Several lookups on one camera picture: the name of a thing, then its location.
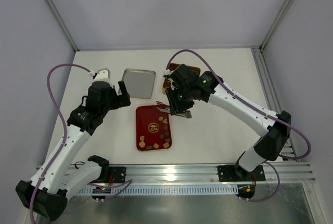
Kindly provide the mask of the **silver tin lid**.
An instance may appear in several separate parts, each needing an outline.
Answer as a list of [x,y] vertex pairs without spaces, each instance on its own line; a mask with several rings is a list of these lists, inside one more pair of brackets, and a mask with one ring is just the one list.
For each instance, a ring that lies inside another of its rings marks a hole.
[[131,98],[150,99],[155,78],[156,73],[152,70],[125,69],[122,81]]

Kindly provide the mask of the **silver metal tongs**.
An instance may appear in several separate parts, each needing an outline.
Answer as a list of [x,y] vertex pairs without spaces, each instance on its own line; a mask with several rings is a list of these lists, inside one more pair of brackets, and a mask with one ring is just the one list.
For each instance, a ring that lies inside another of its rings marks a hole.
[[166,113],[166,114],[173,115],[173,116],[184,117],[184,118],[187,118],[187,119],[192,118],[192,114],[189,110],[186,110],[186,111],[183,111],[183,112],[180,112],[180,113],[172,114],[171,113],[171,108],[170,108],[169,105],[164,104],[160,101],[157,101],[156,104],[157,104],[156,108],[162,113]]

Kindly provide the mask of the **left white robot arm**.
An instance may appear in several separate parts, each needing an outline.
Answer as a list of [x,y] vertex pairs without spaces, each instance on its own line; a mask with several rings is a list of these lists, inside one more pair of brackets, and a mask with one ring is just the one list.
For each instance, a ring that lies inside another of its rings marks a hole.
[[110,163],[100,156],[92,155],[70,176],[65,173],[77,153],[103,123],[109,111],[130,106],[130,95],[124,81],[119,81],[120,94],[111,83],[107,68],[94,72],[85,69],[93,79],[88,93],[80,105],[65,120],[60,108],[52,99],[63,125],[63,134],[50,156],[29,181],[19,181],[15,191],[29,210],[30,222],[35,223],[34,214],[54,221],[67,207],[69,200],[91,182],[103,183],[111,175]]

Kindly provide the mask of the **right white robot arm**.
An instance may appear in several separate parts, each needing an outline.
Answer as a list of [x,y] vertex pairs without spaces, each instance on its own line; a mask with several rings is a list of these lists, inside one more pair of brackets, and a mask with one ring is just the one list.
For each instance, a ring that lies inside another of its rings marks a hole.
[[173,71],[165,70],[164,78],[171,83],[165,91],[170,115],[184,116],[195,101],[204,101],[238,118],[260,137],[234,165],[235,174],[240,179],[250,176],[263,162],[277,159],[290,136],[291,115],[288,112],[276,113],[254,104],[237,94],[212,71],[198,75],[181,64]]

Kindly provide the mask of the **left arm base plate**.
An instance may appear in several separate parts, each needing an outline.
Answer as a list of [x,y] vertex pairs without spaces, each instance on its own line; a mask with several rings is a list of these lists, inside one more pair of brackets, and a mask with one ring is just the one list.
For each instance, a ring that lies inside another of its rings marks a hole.
[[126,179],[126,167],[124,166],[111,166],[109,169],[109,176],[107,182],[109,184],[124,183]]

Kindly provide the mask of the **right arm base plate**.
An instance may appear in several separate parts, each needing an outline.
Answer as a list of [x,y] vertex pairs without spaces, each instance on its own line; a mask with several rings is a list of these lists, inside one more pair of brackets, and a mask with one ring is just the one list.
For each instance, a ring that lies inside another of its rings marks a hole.
[[217,167],[219,182],[250,182],[265,181],[265,173],[262,165],[258,165],[253,171],[247,172],[240,166],[220,165]]

